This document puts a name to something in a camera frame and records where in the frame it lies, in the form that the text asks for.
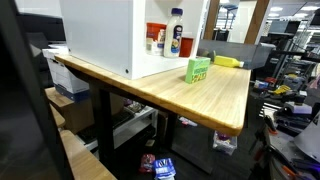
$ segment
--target green box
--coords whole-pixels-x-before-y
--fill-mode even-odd
[[[186,75],[186,83],[192,84],[203,80],[207,77],[208,67],[210,65],[210,58],[197,57],[190,59]]]

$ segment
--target white cabinet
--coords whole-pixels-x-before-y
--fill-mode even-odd
[[[182,67],[189,58],[145,52],[146,22],[167,24],[172,8],[183,9],[183,36],[198,48],[208,0],[60,0],[70,54],[128,79]]]

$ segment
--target ceiling light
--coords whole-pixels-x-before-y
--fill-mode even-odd
[[[317,6],[305,6],[303,8],[301,8],[301,10],[303,11],[315,11],[317,9],[319,9],[320,7],[317,7]]]
[[[226,8],[221,7],[219,12],[228,12],[228,10]]]
[[[306,16],[308,16],[308,14],[306,13],[298,13],[294,15],[294,17],[306,17]]]
[[[269,17],[277,17],[277,16],[279,16],[279,14],[276,14],[276,13],[270,13],[269,14]]]
[[[276,11],[282,11],[282,9],[283,9],[283,8],[281,8],[281,7],[272,7],[272,8],[270,9],[270,11],[276,12]]]
[[[229,3],[229,2],[230,2],[229,0],[220,0],[221,4],[226,4],[226,3]]]

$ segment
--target small bottle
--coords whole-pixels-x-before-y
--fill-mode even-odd
[[[235,58],[216,56],[213,64],[225,67],[243,67],[244,62],[238,61]]]
[[[172,8],[171,18],[169,19],[166,29],[166,40],[164,43],[164,57],[175,58],[179,57],[181,35],[183,30],[182,14],[183,10]]]

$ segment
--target white bottle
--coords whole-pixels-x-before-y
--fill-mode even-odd
[[[181,35],[183,30],[182,14],[183,10],[179,8],[172,8],[171,18],[167,24],[166,40],[164,43],[164,57],[175,58],[179,57]]]

